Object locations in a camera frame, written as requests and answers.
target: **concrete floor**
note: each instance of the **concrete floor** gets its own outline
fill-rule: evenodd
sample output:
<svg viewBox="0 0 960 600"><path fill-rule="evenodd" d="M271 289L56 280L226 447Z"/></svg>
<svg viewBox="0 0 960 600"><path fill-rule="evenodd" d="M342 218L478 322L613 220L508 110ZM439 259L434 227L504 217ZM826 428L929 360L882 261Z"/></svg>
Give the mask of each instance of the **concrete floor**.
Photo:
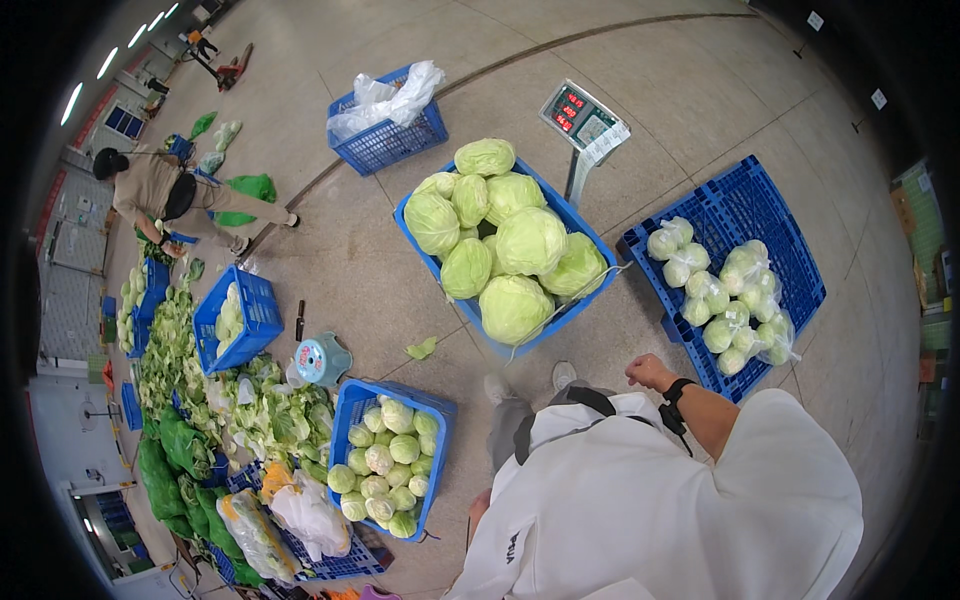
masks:
<svg viewBox="0 0 960 600"><path fill-rule="evenodd" d="M846 597L889 530L916 455L919 305L911 254L887 194L895 174L884 171L869 131L857 135L850 127L855 111L828 69L810 54L797 60L790 52L799 45L793 35L754 18L745 5L593 4L586 14L573 0L244 0L210 38L223 51L219 60L253 41L247 74L220 94L205 71L182 65L144 139L159 144L170 132L189 132L214 109L218 120L242 120L218 176L268 173L281 202L306 188L298 208L302 226L271 232L244 265L274 283L284 321L292 325L298 300L306 300L306 333L335 331L353 352L351 376L403 382L458 404L441 493L427 523L441 539L384 540L396 561L375 582L406 600L439 597L463 564L468 505L490 484L484 442L491 406L477 382L492 355L400 234L392 214L398 201L480 137L511 140L519 156L563 189L569 149L537 111L565 77L595 92L633 129L584 192L581 213L611 247L625 229L755 154L793 211L827 287L826 301L794 348L803 360L773 369L757 388L796 396L857 475L865 533L833 594ZM310 185L336 158L325 142L326 107L350 90L360 71L379 75L433 59L449 84L562 36L669 15L696 16L589 36L497 68L439 101L446 144L373 177L362 179L341 165ZM198 156L212 149L211 134L198 139ZM258 229L254 224L247 231ZM128 228L113 233L112 293L132 266L131 253L122 250L131 244ZM199 298L228 258L208 243L194 253L207 260L204 279L194 286ZM661 314L645 277L628 270L565 329L511 366L510 377L536 408L550 397L550 370L561 359L590 382L618 391L627 390L624 366L648 351L695 378L683 348L664 335ZM440 342L428 360L404 354L407 345L434 335ZM285 361L295 348L288 326L268 350ZM135 440L124 442L132 455Z"/></svg>

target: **gray pants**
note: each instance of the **gray pants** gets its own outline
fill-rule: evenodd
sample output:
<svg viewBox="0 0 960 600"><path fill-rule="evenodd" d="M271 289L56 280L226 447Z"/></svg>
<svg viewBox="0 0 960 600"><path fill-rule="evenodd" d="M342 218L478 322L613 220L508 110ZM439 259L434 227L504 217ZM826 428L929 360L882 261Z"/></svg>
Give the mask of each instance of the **gray pants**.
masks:
<svg viewBox="0 0 960 600"><path fill-rule="evenodd" d="M605 390L603 388L594 388L583 379L575 379L565 388L560 390L548 406L555 404L575 404L567 397L570 388L590 388L606 397L616 396L616 392ZM490 452L490 461L493 465L493 475L503 467L516 451L514 445L514 434L520 427L520 423L530 415L534 410L530 407L530 402L520 398L504 398L499 404L493 407L493 425L490 436L487 437L487 451Z"/></svg>

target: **fluorescent light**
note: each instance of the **fluorescent light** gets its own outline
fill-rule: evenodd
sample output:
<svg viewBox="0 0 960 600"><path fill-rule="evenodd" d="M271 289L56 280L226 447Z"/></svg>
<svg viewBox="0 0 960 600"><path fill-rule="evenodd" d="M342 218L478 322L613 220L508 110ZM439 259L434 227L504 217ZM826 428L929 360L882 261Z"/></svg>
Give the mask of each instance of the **fluorescent light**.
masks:
<svg viewBox="0 0 960 600"><path fill-rule="evenodd" d="M66 110L63 112L63 117L60 119L60 126L62 127L66 120L70 118L70 111L73 110L73 105L77 103L77 96L80 95L80 88L84 86L84 82L80 82L76 87L73 88L73 93L70 94L70 102L66 103Z"/></svg>
<svg viewBox="0 0 960 600"><path fill-rule="evenodd" d="M104 66L100 67L100 72L97 73L97 79L100 79L101 77L103 77L104 73L107 72L107 67L110 66L110 61L113 60L113 57L117 56L117 50L119 50L119 48L114 48L113 50L110 50L110 53L107 55L107 59L104 60Z"/></svg>
<svg viewBox="0 0 960 600"><path fill-rule="evenodd" d="M153 31L154 27L156 27L156 24L160 22L161 18L163 18L163 11L160 11L160 14L156 16L156 19L154 19L154 22L150 24L150 27L147 28L147 31L148 32Z"/></svg>
<svg viewBox="0 0 960 600"><path fill-rule="evenodd" d="M141 25L141 26L140 26L140 29L136 30L136 33L133 34L133 37L131 37L131 39L130 39L130 43L127 44L127 47L128 47L128 48L133 48L133 45L136 43L136 41L137 41L138 39L140 39L140 36L143 35L143 30L145 30L145 29L147 29L147 24L146 24L146 23L144 23L143 25Z"/></svg>

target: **stool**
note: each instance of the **stool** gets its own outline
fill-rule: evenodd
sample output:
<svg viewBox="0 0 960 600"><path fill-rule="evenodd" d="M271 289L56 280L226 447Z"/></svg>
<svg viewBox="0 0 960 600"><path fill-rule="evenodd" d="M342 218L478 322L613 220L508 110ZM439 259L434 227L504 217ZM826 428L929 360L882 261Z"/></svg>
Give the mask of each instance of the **stool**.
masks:
<svg viewBox="0 0 960 600"><path fill-rule="evenodd" d="M353 355L337 343L332 331L303 340L294 355L297 371L304 380L330 387L353 366Z"/></svg>

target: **hand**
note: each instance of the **hand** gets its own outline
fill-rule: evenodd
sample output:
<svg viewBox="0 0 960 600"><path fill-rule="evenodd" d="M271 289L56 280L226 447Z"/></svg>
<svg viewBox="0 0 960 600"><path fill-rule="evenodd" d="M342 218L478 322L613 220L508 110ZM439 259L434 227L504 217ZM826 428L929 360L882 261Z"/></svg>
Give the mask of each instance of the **hand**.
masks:
<svg viewBox="0 0 960 600"><path fill-rule="evenodd" d="M640 384L661 394L670 389L679 377L668 370L656 354L644 354L627 366L625 373L630 385Z"/></svg>

